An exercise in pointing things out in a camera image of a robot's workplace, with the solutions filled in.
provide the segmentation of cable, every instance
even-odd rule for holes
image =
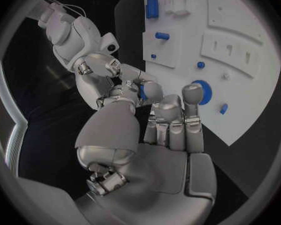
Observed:
[[[85,12],[84,9],[83,9],[82,7],[80,7],[80,6],[72,5],[72,4],[63,4],[62,2],[57,1],[57,0],[48,0],[48,1],[49,1],[49,2],[52,2],[52,3],[56,3],[56,4],[58,4],[58,5],[61,5],[61,6],[65,7],[66,9],[71,10],[72,12],[78,14],[78,15],[81,16],[81,17],[85,17],[85,18],[87,17],[86,12]],[[70,8],[70,7],[74,7],[74,8],[80,9],[80,10],[83,12],[84,15],[82,15],[80,12],[78,12],[78,11],[76,11],[76,10]]]

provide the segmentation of white robot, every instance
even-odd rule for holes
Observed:
[[[100,35],[95,24],[85,16],[67,14],[62,4],[42,0],[28,15],[38,20],[53,44],[53,53],[70,72],[86,103],[98,110],[85,124],[77,141],[80,164],[92,172],[87,184],[100,196],[133,181],[132,165],[139,150],[139,124],[136,108],[152,104],[144,141],[171,151],[202,153],[203,134],[198,104],[204,97],[199,83],[182,89],[184,111],[178,95],[163,96],[154,76],[111,54],[119,49],[116,38]],[[111,78],[119,77],[114,86]]]

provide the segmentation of wire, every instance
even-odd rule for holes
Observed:
[[[57,1],[57,0],[48,0],[48,1],[49,1],[49,2],[52,2],[52,3],[56,3],[56,4],[58,4],[58,5],[61,5],[61,6],[65,7],[66,9],[71,10],[72,12],[78,14],[78,15],[81,16],[81,17],[85,17],[85,18],[87,17],[86,12],[85,12],[84,9],[83,9],[82,7],[80,7],[80,6],[72,5],[72,4],[64,4],[64,3],[60,2],[60,1]],[[76,11],[75,9],[72,9],[72,8],[70,8],[70,7],[74,7],[74,8],[80,9],[80,10],[83,12],[84,15],[82,15],[80,12],[78,12],[78,11]]]

